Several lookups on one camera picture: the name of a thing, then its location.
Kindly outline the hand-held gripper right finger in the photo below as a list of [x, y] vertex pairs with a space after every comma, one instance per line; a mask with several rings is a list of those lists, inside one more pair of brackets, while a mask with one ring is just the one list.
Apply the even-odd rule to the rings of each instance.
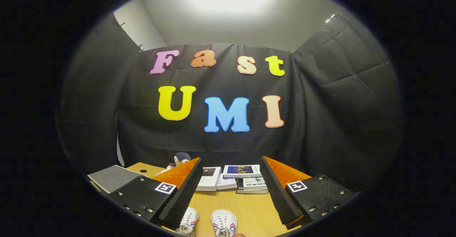
[[327, 175], [309, 176], [266, 156], [260, 159], [260, 172], [288, 230], [327, 218], [357, 194]]

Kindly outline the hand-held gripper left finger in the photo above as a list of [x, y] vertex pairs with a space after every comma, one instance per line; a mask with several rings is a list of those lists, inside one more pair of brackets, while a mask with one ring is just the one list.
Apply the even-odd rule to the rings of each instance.
[[109, 198], [129, 213], [167, 228], [177, 228], [203, 174], [195, 158], [155, 177], [139, 175], [114, 188]]

